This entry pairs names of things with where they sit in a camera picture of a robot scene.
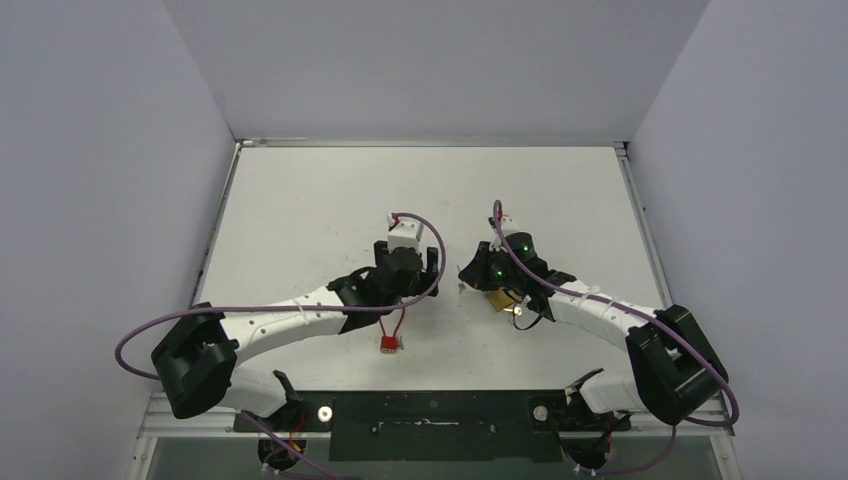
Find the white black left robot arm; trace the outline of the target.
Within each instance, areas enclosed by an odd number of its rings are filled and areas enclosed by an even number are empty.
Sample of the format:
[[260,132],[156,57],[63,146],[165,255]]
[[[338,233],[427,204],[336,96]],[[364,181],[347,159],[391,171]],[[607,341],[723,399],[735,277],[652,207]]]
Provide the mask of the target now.
[[252,312],[225,312],[204,302],[182,316],[153,349],[151,360],[172,414],[198,416],[213,407],[246,410],[282,431],[297,420],[297,394],[280,370],[248,360],[312,337],[342,335],[379,322],[403,300],[434,296],[440,250],[374,245],[375,264],[299,298]]

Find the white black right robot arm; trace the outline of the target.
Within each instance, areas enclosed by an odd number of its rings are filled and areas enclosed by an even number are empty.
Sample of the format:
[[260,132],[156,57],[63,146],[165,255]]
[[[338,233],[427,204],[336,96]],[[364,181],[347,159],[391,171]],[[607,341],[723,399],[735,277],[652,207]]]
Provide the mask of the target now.
[[628,355],[628,370],[598,368],[566,388],[565,414],[575,427],[588,429],[604,416],[632,412],[648,412],[671,426],[687,421],[721,428],[737,420],[736,409],[724,420],[693,415],[726,392],[729,376],[687,308],[620,301],[549,267],[527,232],[480,242],[458,277],[474,290],[500,291],[542,318],[577,327]]

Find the small key bunch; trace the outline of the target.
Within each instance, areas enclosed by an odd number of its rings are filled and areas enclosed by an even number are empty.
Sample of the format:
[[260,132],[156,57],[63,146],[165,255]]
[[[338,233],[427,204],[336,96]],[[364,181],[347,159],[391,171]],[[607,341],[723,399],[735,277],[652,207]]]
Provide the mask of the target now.
[[463,293],[467,289],[467,285],[465,284],[465,282],[461,278],[462,269],[460,268],[459,265],[456,266],[456,270],[457,270],[457,278],[458,278],[458,284],[457,284],[458,292]]

